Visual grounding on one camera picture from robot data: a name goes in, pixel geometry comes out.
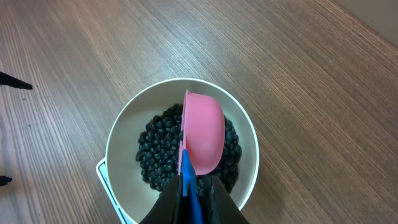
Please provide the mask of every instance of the table surface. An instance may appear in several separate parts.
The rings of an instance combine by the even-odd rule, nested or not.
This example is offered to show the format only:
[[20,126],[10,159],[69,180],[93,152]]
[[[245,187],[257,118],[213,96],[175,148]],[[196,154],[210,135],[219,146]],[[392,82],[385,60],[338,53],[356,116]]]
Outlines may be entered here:
[[95,173],[143,88],[215,83],[245,107],[251,223],[397,223],[398,49],[330,0],[0,1],[1,223],[117,223]]

